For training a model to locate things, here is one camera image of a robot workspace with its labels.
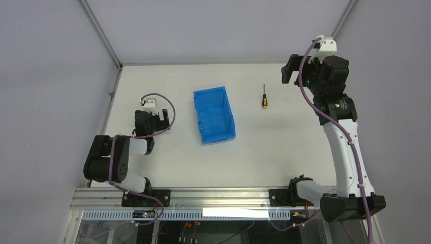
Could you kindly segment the black yellow screwdriver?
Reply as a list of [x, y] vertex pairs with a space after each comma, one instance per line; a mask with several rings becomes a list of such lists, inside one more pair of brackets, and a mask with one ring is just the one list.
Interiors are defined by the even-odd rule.
[[262, 108], [266, 109], [268, 106], [267, 95], [265, 92], [265, 84], [263, 85], [263, 95], [262, 95]]

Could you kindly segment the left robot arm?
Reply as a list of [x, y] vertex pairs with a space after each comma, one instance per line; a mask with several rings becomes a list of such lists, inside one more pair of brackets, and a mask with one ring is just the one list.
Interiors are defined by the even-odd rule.
[[162, 115], [160, 117], [158, 112], [136, 110], [135, 137], [95, 136], [84, 163], [84, 177], [96, 182], [111, 182], [126, 191], [152, 196], [150, 180], [129, 171], [129, 156], [152, 153], [155, 145], [153, 135], [170, 125], [168, 110], [162, 109]]

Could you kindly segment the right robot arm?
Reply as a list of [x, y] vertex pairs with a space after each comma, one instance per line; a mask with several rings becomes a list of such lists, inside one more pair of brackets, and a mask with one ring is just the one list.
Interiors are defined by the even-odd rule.
[[281, 69], [283, 84], [289, 83], [294, 71], [301, 72], [294, 84], [308, 88], [313, 95], [312, 109], [330, 145], [336, 187], [324, 187], [309, 177], [295, 177], [290, 180], [288, 203], [296, 205], [306, 200], [318, 206], [329, 223], [373, 216], [386, 207], [386, 199], [375, 193], [357, 142], [358, 115], [353, 100], [344, 92], [348, 60], [332, 55], [320, 62], [293, 54]]

